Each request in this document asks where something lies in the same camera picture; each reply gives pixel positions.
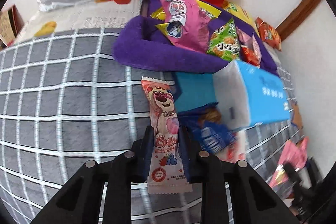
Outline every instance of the purple towel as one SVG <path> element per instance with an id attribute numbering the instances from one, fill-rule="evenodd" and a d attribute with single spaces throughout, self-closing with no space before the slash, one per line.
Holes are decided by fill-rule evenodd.
<path id="1" fill-rule="evenodd" d="M 149 0 L 148 14 L 161 7 L 159 0 Z M 234 18 L 236 26 L 246 34 L 255 33 L 252 26 L 222 10 L 217 19 L 208 27 L 210 35 L 219 27 Z M 130 20 L 114 43 L 115 59 L 127 66 L 156 71 L 185 71 L 193 73 L 214 73 L 224 68 L 228 62 L 219 57 L 202 54 L 173 46 L 155 27 L 161 20 L 138 16 Z M 277 74 L 277 66 L 269 55 L 261 39 L 254 35 L 261 50 L 260 67 L 272 74 Z"/>

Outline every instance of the blue snack package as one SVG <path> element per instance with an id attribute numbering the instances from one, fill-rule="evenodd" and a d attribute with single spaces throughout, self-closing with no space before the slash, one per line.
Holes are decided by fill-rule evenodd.
<path id="1" fill-rule="evenodd" d="M 189 129 L 202 150 L 213 154 L 235 141 L 232 132 L 224 124 L 219 124 L 221 116 L 216 105 L 211 103 L 178 114 L 180 125 Z"/>

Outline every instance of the snack bag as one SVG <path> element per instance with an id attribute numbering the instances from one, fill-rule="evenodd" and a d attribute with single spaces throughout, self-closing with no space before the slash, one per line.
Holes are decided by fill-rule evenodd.
<path id="1" fill-rule="evenodd" d="M 179 120 L 169 83 L 142 77 L 142 88 L 150 103 L 151 124 L 154 128 L 154 149 L 148 193 L 170 194 L 191 192 L 178 153 Z"/>
<path id="2" fill-rule="evenodd" d="M 228 23 L 213 32 L 207 53 L 232 61 L 239 59 L 239 49 L 235 22 L 231 18 Z"/>
<path id="3" fill-rule="evenodd" d="M 191 130 L 202 150 L 213 154 L 235 140 L 231 131 L 221 123 L 221 113 L 216 105 L 217 103 L 210 103 L 178 114 L 181 125 Z"/>
<path id="4" fill-rule="evenodd" d="M 221 10 L 203 2 L 200 0 L 195 0 L 199 6 L 199 8 L 204 11 L 211 19 L 219 17 L 221 14 Z M 163 10 L 163 7 L 158 8 L 155 12 L 151 14 L 152 18 L 165 20 L 166 19 L 166 13 Z"/>
<path id="5" fill-rule="evenodd" d="M 253 29 L 255 30 L 255 32 L 257 33 L 257 35 L 260 37 L 259 32 L 258 32 L 258 28 L 255 25 L 254 20 L 243 8 L 241 8 L 237 4 L 234 4 L 232 2 L 228 2 L 227 0 L 224 0 L 222 8 L 225 11 L 229 12 L 231 15 L 234 15 L 234 16 L 238 17 L 239 19 L 243 20 L 244 22 L 246 22 L 247 24 L 250 24 L 253 27 Z"/>
<path id="6" fill-rule="evenodd" d="M 215 154 L 220 160 L 228 161 L 231 163 L 236 163 L 238 160 L 246 160 L 246 131 L 241 130 L 233 133 L 233 135 L 236 140 L 232 144 Z"/>
<path id="7" fill-rule="evenodd" d="M 156 25 L 158 29 L 181 48 L 205 53 L 208 48 L 211 20 L 195 0 L 160 0 L 166 13 L 166 23 Z"/>
<path id="8" fill-rule="evenodd" d="M 286 142 L 278 161 L 278 167 L 276 168 L 269 183 L 270 187 L 273 188 L 274 186 L 284 183 L 288 180 L 286 172 L 283 169 L 285 163 L 289 162 L 295 168 L 295 170 L 305 167 L 308 159 L 308 142 L 308 137 L 304 137 L 302 140 L 298 141 L 297 144 L 294 144 L 291 140 Z"/>
<path id="9" fill-rule="evenodd" d="M 271 47 L 281 51 L 281 38 L 277 30 L 267 24 L 260 17 L 255 21 L 259 30 L 260 38 Z"/>
<path id="10" fill-rule="evenodd" d="M 151 14 L 152 18 L 160 19 L 160 20 L 165 20 L 166 19 L 166 13 L 163 10 L 163 7 L 158 8 L 155 12 Z"/>
<path id="11" fill-rule="evenodd" d="M 259 68 L 261 62 L 261 51 L 254 34 L 250 37 L 239 28 L 237 28 L 237 34 L 239 42 L 241 43 L 240 46 L 244 61 Z"/>

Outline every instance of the pink snack bag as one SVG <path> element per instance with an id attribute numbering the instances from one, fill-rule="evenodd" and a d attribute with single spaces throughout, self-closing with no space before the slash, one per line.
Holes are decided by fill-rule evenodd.
<path id="1" fill-rule="evenodd" d="M 179 120 L 168 82 L 142 77 L 142 88 L 150 103 L 154 149 L 148 176 L 148 193 L 191 192 L 178 153 Z"/>
<path id="2" fill-rule="evenodd" d="M 289 162 L 295 170 L 302 169 L 305 167 L 308 155 L 307 155 L 307 146 L 309 139 L 308 137 L 304 137 L 301 141 L 299 141 L 296 145 L 288 140 L 283 148 L 280 159 L 278 161 L 278 167 L 276 168 L 272 179 L 269 183 L 270 187 L 274 187 L 278 184 L 284 183 L 288 180 L 285 170 L 283 166 L 285 163 Z"/>
<path id="3" fill-rule="evenodd" d="M 160 31 L 177 47 L 206 53 L 211 17 L 200 9 L 196 0 L 160 1 L 166 13 L 166 23 L 157 25 Z"/>

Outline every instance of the light blue box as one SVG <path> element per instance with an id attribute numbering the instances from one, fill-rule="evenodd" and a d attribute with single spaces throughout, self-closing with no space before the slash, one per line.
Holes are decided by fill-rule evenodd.
<path id="1" fill-rule="evenodd" d="M 213 74 L 222 121 L 230 130 L 290 119 L 281 79 L 243 61 L 234 60 Z"/>

